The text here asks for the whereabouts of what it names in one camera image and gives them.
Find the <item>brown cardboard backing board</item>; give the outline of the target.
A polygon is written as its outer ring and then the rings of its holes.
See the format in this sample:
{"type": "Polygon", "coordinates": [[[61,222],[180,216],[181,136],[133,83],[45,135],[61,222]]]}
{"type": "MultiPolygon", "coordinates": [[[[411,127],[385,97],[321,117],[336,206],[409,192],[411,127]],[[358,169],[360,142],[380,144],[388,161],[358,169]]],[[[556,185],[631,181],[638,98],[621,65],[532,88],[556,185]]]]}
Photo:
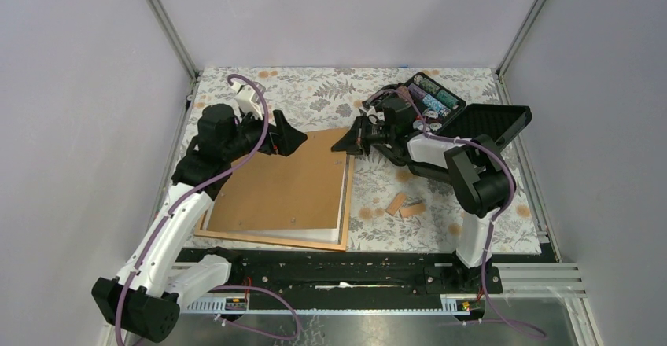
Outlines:
{"type": "Polygon", "coordinates": [[[333,229],[347,156],[330,148],[345,132],[310,131],[290,156],[257,153],[224,184],[208,230],[333,229]]]}

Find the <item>wooden picture frame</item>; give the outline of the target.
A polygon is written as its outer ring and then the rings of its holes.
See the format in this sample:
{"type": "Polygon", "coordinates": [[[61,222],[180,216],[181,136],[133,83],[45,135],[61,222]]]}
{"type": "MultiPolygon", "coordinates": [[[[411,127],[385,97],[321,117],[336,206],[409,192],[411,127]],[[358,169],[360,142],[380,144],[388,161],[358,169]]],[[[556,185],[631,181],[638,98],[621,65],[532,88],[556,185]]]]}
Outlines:
{"type": "Polygon", "coordinates": [[[348,193],[346,204],[348,209],[346,210],[346,219],[343,222],[343,228],[341,232],[341,239],[338,243],[330,244],[317,241],[305,241],[297,238],[296,230],[302,229],[288,229],[288,230],[250,230],[250,231],[231,231],[231,232],[218,232],[208,230],[208,221],[212,214],[212,208],[199,220],[198,224],[194,228],[194,235],[197,237],[206,237],[211,239],[226,240],[226,241],[242,241],[254,244],[266,244],[266,245],[279,245],[287,247],[296,247],[296,248],[311,248],[311,249],[320,249],[327,251],[342,252],[345,250],[348,240],[348,225],[349,225],[349,215],[350,207],[352,201],[352,177],[354,173],[354,164],[355,161],[353,157],[347,156],[346,158],[346,172],[344,179],[348,179],[348,193]]]}

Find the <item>printed photo of plant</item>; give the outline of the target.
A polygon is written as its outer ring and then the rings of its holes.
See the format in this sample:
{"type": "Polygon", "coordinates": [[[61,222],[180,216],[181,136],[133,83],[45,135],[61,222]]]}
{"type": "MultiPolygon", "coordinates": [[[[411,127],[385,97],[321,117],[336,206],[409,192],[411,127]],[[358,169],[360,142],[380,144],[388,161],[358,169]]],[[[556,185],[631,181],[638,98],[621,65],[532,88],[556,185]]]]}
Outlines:
{"type": "Polygon", "coordinates": [[[330,244],[338,243],[341,239],[343,222],[346,219],[346,210],[348,209],[348,205],[346,204],[348,187],[348,179],[343,179],[341,185],[341,201],[338,211],[337,226],[331,229],[296,230],[297,238],[305,241],[317,241],[330,244]]]}

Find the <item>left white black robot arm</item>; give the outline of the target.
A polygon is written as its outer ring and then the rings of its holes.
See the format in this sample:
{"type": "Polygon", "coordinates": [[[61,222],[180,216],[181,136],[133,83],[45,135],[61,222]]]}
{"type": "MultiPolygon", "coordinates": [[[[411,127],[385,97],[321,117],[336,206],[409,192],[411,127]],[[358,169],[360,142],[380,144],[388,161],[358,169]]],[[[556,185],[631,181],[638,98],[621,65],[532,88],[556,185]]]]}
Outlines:
{"type": "Polygon", "coordinates": [[[106,322],[124,335],[163,341],[181,310],[221,287],[243,289],[244,271],[235,252],[215,247],[194,266],[170,278],[190,231],[209,210],[231,174],[257,152],[289,156],[308,136],[292,127],[280,110],[274,121],[253,111],[235,113],[210,105],[197,122],[197,135],[177,163],[162,209],[114,278],[99,278],[91,294],[106,322]]]}

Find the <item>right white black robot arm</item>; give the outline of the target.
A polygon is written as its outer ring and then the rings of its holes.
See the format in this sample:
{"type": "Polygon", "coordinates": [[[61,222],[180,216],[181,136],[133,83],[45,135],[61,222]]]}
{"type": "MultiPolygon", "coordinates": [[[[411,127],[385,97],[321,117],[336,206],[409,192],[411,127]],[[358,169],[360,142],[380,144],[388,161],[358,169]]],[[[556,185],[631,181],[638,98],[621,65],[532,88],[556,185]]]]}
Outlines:
{"type": "Polygon", "coordinates": [[[443,125],[435,131],[427,113],[439,104],[418,105],[398,93],[371,101],[331,149],[350,156],[377,149],[413,175],[452,187],[466,218],[451,282],[469,293],[490,271],[495,222],[517,190],[502,151],[531,122],[532,112],[520,105],[472,104],[459,114],[437,114],[443,125]]]}

